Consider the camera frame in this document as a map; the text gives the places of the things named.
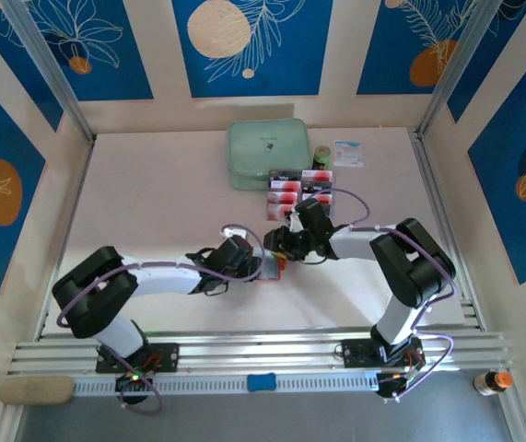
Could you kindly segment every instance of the blue clip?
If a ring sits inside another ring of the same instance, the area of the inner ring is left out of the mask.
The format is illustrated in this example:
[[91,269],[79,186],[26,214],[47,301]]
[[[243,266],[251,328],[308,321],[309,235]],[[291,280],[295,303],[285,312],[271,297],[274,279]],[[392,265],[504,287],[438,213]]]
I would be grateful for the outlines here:
[[277,376],[275,373],[268,375],[248,375],[246,377],[246,388],[250,393],[255,391],[277,390]]

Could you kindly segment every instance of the mounting plate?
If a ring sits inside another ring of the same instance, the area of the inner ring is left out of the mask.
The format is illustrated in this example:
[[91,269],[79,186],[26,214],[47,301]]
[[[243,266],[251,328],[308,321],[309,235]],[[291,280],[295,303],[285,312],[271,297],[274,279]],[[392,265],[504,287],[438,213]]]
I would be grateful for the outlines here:
[[[157,365],[155,370],[157,373],[175,373],[179,364],[179,345],[177,343],[151,343],[150,349],[153,355],[162,356],[162,359]],[[97,360],[97,366],[95,368],[97,373],[110,373],[119,374],[127,373],[125,368],[120,362],[108,360]]]
[[[383,361],[377,351],[375,341],[372,339],[346,339],[341,342],[343,349],[342,355],[345,361],[345,368],[370,368],[383,366]],[[424,350],[418,338],[412,338],[406,350],[412,349],[422,355]],[[410,366],[410,356],[403,351],[402,357],[392,361],[387,366],[406,367]]]

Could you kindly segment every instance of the mint green container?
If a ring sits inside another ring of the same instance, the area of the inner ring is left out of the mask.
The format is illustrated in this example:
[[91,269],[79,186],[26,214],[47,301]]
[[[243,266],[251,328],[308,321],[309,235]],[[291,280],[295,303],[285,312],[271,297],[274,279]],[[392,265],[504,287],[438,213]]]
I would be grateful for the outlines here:
[[297,118],[234,122],[228,128],[229,184],[239,191],[268,188],[271,169],[310,169],[306,124]]

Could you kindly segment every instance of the gray floor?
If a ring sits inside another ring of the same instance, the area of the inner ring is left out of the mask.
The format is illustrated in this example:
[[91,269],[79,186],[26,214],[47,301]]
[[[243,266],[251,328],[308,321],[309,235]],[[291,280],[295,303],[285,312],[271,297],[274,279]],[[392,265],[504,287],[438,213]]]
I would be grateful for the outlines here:
[[29,407],[16,441],[511,440],[498,398],[480,396],[472,379],[436,373],[399,404],[374,393],[173,396],[158,416],[125,412],[114,398],[74,398]]

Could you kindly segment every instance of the white table surface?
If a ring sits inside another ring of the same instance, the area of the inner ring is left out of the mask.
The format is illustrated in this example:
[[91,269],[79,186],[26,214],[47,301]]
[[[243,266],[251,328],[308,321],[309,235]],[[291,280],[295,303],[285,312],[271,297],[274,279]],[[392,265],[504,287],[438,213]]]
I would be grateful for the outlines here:
[[[439,239],[405,128],[310,129],[310,147],[333,140],[362,143],[362,168],[334,168],[336,187],[370,205],[367,224],[397,224],[415,217]],[[228,184],[226,133],[102,134],[66,244],[60,275],[104,245],[143,259],[175,259],[217,247],[219,228],[246,225],[261,236],[281,223],[266,221],[266,193]],[[333,221],[350,222],[363,207],[334,197]],[[123,313],[146,332],[293,330],[370,326],[391,297],[376,262],[341,260],[320,266],[290,262],[280,282],[230,285],[219,297],[163,293],[131,299]],[[52,301],[44,333],[55,325]],[[424,324],[463,323],[457,297],[438,304]]]

